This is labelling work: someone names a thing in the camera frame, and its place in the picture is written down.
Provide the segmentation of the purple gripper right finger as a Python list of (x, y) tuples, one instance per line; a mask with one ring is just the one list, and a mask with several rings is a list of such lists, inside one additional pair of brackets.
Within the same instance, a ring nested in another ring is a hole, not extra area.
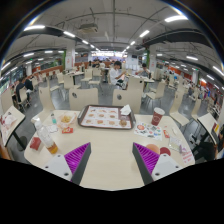
[(145, 185), (182, 169), (168, 154), (159, 155), (140, 144), (134, 143), (132, 152)]

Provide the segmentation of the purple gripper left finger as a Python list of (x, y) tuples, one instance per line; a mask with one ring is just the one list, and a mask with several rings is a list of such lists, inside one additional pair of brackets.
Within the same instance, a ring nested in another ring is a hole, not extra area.
[(91, 143), (88, 142), (65, 155), (55, 155), (43, 166), (43, 169), (65, 180), (73, 182), (76, 185), (79, 185), (90, 154)]

